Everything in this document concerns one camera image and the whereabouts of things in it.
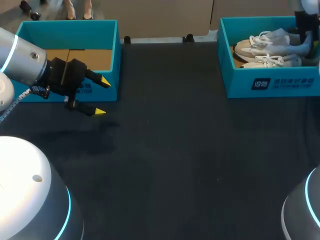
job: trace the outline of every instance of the shoe on floor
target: shoe on floor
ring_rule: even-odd
[[[288,56],[256,56],[255,61],[248,62],[242,65],[242,69],[256,69],[256,68],[290,68],[301,67],[301,58],[295,54]]]
[[[256,56],[306,56],[312,45],[312,34],[307,33],[307,38],[300,44],[300,37],[291,34],[282,28],[276,31],[264,31],[259,36],[250,36],[249,39],[237,43],[235,54],[247,62],[255,62]]]

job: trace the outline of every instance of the robotic arm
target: robotic arm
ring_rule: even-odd
[[[30,86],[30,93],[44,99],[50,92],[66,96],[66,107],[87,116],[104,111],[76,100],[77,89],[88,78],[103,88],[110,83],[76,59],[65,62],[59,58],[47,60],[47,53],[32,43],[0,28],[0,111],[12,102],[14,88],[9,79]]]

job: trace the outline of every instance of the wall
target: wall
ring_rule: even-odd
[[[218,29],[222,17],[291,15],[289,0],[214,0],[210,29]]]
[[[210,28],[213,0],[102,1],[92,0],[95,13],[99,18],[117,19],[122,38],[203,36]]]

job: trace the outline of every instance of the wire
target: wire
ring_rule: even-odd
[[[2,123],[6,117],[8,117],[8,115],[12,112],[12,110],[15,108],[15,106],[17,106],[17,104],[24,99],[25,97],[27,97],[30,94],[30,89],[27,89],[26,91],[24,91],[22,94],[20,94],[18,96],[18,98],[16,100],[14,100],[10,107],[0,116],[0,123]]]

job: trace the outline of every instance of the black table surface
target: black table surface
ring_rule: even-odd
[[[106,115],[21,103],[0,135],[46,154],[85,240],[282,240],[282,204],[320,155],[320,101],[227,99],[216,48],[124,45]]]

